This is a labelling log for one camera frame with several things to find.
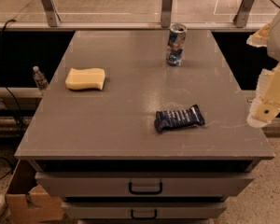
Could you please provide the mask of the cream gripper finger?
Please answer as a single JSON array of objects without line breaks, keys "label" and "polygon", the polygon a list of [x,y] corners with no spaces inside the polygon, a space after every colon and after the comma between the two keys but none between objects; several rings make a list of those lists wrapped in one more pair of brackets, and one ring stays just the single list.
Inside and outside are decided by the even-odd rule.
[{"label": "cream gripper finger", "polygon": [[270,26],[270,23],[265,24],[246,40],[246,44],[252,47],[266,47]]},{"label": "cream gripper finger", "polygon": [[279,113],[280,107],[264,103],[256,97],[251,103],[246,121],[251,127],[263,128],[270,124]]}]

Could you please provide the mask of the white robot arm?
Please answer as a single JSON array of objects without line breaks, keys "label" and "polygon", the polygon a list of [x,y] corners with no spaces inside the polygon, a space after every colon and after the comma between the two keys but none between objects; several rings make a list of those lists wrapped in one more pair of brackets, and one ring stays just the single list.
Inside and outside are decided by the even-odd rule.
[{"label": "white robot arm", "polygon": [[252,34],[246,43],[256,48],[265,47],[268,56],[278,61],[273,70],[261,70],[256,97],[246,119],[251,127],[262,128],[280,113],[280,11],[271,22]]}]

